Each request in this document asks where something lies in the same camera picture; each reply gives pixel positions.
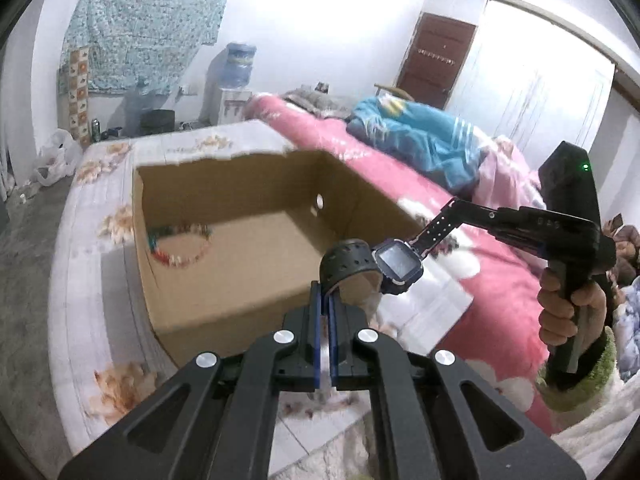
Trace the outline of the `person's right hand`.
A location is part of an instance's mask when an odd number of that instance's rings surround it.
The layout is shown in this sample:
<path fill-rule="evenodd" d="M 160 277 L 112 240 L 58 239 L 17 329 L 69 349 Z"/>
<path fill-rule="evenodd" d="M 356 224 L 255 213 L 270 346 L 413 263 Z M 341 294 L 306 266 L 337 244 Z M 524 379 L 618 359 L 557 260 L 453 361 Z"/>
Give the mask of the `person's right hand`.
<path fill-rule="evenodd" d="M 596 282 L 589 282 L 576 290 L 570 300 L 561 295 L 559 277 L 549 268 L 540 277 L 538 302 L 542 307 L 538 321 L 539 338 L 548 347 L 559 347 L 582 333 L 584 353 L 602 334 L 606 317 L 605 293 Z M 574 310 L 588 315 L 586 326 L 580 330 L 573 322 Z"/>

